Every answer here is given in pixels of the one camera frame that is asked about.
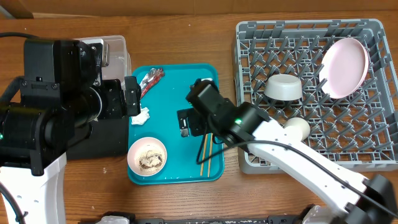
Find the pink round plate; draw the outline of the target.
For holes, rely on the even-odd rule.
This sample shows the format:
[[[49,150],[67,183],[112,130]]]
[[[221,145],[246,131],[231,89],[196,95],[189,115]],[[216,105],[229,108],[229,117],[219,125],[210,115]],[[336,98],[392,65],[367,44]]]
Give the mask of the pink round plate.
[[[333,99],[345,98],[363,83],[369,68],[369,55],[360,41],[344,38],[335,42],[324,55],[320,81],[322,91]]]

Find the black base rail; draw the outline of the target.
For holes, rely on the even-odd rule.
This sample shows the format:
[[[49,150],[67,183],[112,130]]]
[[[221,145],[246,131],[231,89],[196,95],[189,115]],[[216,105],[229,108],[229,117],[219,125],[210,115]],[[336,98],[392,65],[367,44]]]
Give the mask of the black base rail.
[[[163,218],[136,218],[133,213],[106,212],[103,218],[120,218],[121,223],[132,224],[293,224],[300,223],[300,215],[270,215],[265,218],[200,218],[165,220]]]

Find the clear plastic container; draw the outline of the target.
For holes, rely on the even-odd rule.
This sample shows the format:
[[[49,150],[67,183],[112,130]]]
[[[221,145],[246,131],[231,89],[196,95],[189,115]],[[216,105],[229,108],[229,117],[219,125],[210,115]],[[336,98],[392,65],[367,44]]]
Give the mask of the clear plastic container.
[[[122,35],[80,38],[86,44],[103,39],[109,45],[109,65],[102,68],[103,80],[118,79],[125,89],[124,77],[131,76],[131,58]]]

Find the teal plastic tray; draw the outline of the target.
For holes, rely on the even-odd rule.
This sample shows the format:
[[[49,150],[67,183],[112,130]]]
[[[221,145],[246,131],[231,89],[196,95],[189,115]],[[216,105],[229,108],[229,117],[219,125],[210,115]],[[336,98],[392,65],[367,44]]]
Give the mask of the teal plastic tray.
[[[196,164],[202,137],[182,137],[177,116],[178,111],[192,107],[185,99],[190,85],[199,78],[212,78],[218,84],[218,72],[210,64],[191,63],[143,66],[135,69],[132,75],[140,82],[152,68],[162,68],[165,76],[141,100],[141,106],[149,109],[150,118],[143,125],[129,125],[128,146],[144,137],[156,138],[167,150],[167,162],[159,173],[149,177],[128,169],[130,180],[138,185],[159,185],[219,179],[224,172],[224,155],[203,165]]]

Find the grey dishwasher rack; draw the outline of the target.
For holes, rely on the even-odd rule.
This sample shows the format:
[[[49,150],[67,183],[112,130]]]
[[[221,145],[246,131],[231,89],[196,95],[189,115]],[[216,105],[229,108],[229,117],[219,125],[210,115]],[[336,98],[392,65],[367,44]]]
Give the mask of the grey dishwasher rack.
[[[369,68],[358,90],[334,99],[323,92],[322,59],[344,38],[364,46]],[[281,123],[305,119],[305,143],[345,168],[397,169],[397,75],[379,20],[243,21],[236,25],[233,63],[238,103],[255,104]],[[278,73],[301,80],[301,99],[265,95],[267,77]]]

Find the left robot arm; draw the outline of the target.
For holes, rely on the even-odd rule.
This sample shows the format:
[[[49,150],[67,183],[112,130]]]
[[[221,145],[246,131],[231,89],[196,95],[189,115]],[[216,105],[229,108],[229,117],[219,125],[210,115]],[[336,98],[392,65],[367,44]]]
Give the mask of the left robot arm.
[[[1,195],[9,223],[65,223],[75,131],[140,113],[136,78],[103,80],[105,45],[27,36],[24,75],[1,95]]]

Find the black waste bin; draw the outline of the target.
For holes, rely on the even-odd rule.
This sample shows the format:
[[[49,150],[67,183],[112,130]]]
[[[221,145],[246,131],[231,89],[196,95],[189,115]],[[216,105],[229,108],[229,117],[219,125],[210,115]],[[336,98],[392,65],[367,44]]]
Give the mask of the black waste bin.
[[[75,129],[68,142],[67,159],[119,157],[127,153],[128,117],[102,119]]]

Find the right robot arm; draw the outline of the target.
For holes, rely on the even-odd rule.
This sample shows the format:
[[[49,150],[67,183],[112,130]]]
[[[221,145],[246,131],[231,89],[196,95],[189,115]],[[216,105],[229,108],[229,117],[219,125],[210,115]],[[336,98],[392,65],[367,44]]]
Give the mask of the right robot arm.
[[[325,207],[306,208],[299,223],[392,223],[397,202],[392,183],[382,175],[368,179],[318,154],[250,103],[235,106],[191,103],[206,127],[228,148],[261,157],[310,189]]]

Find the crumpled white tissue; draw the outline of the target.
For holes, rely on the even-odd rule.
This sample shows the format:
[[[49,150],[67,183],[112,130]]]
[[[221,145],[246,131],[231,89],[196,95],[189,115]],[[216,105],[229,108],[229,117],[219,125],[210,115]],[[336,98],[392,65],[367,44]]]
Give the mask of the crumpled white tissue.
[[[141,112],[137,116],[131,117],[131,125],[142,126],[150,118],[149,109],[147,107],[141,108]]]

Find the cream white cup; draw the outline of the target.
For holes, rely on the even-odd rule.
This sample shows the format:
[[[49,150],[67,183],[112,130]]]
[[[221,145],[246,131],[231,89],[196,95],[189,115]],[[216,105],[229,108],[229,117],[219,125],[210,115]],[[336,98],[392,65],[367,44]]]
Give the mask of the cream white cup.
[[[310,135],[310,125],[303,118],[290,118],[285,122],[284,129],[299,141],[303,141]]]

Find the pink bowl with food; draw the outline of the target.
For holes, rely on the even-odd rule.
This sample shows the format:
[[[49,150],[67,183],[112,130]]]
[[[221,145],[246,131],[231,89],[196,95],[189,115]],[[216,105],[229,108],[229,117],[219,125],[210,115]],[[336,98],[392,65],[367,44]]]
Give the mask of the pink bowl with food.
[[[141,177],[150,177],[159,173],[167,162],[167,150],[164,144],[152,137],[135,141],[128,150],[128,167]]]

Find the red silver wrapper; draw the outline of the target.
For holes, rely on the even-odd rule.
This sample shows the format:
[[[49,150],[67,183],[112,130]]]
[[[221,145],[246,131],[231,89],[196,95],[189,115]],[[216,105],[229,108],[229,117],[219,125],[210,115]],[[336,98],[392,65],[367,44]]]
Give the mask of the red silver wrapper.
[[[140,82],[141,98],[165,75],[163,68],[150,69]]]

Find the grey white bowl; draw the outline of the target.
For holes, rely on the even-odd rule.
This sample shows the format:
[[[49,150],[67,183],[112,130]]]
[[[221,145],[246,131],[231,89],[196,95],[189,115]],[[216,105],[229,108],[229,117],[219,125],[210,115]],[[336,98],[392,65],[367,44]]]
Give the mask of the grey white bowl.
[[[293,75],[273,75],[266,81],[264,94],[279,101],[298,100],[302,97],[302,82]]]

